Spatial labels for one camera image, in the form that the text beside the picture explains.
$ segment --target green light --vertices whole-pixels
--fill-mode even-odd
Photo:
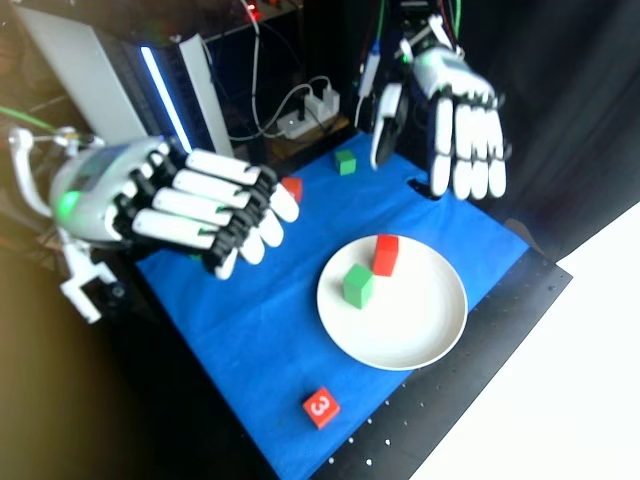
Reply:
[[[73,191],[65,193],[60,200],[60,203],[58,203],[58,216],[61,218],[67,218],[69,215],[71,215],[71,212],[75,208],[76,203],[78,203],[79,199],[80,192]]]

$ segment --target green wire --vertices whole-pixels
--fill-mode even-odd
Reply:
[[[380,41],[382,37],[382,22],[384,20],[384,0],[380,0],[380,16],[378,17],[378,33],[376,34],[376,40]]]
[[[453,22],[453,31],[455,32],[456,38],[460,33],[460,17],[462,16],[462,0],[456,0],[456,19]]]
[[[19,112],[18,110],[14,110],[12,108],[3,107],[2,105],[0,105],[0,113],[3,113],[8,117],[12,117],[17,120],[22,120],[23,122],[30,123],[49,132],[56,131],[56,128],[53,125],[50,125],[47,122],[43,122],[42,120],[32,117],[31,115],[27,115],[26,113]]]

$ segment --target blue mat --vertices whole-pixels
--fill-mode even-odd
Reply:
[[[381,232],[433,247],[457,270],[472,308],[527,249],[518,237],[466,202],[447,194],[427,201],[407,185],[424,175],[392,159],[378,173],[368,165],[370,137],[341,148],[358,171],[340,177],[331,155],[298,176],[301,217],[285,242],[259,266],[239,262],[217,281],[188,256],[161,251],[139,268],[161,303],[278,476],[308,478],[403,382],[410,372],[367,367],[325,333],[316,286],[340,247]],[[326,386],[342,410],[316,430],[302,402]]]

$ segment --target block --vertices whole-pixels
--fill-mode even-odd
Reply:
[[[342,288],[344,299],[354,307],[363,309],[373,293],[373,273],[356,263],[344,277]]]
[[[302,407],[318,429],[323,428],[340,411],[340,405],[325,387],[311,395]]]
[[[280,182],[287,189],[297,203],[302,200],[302,179],[296,177],[285,177]]]
[[[351,150],[340,150],[335,153],[336,168],[340,175],[349,175],[356,171],[356,157],[353,156]]]
[[[390,277],[398,259],[398,237],[378,235],[376,252],[373,257],[373,273]]]

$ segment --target number 3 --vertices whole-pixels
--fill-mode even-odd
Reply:
[[[313,402],[311,404],[311,413],[313,413],[316,417],[320,417],[327,411],[327,409],[331,406],[331,402],[324,395],[318,398],[318,402]]]

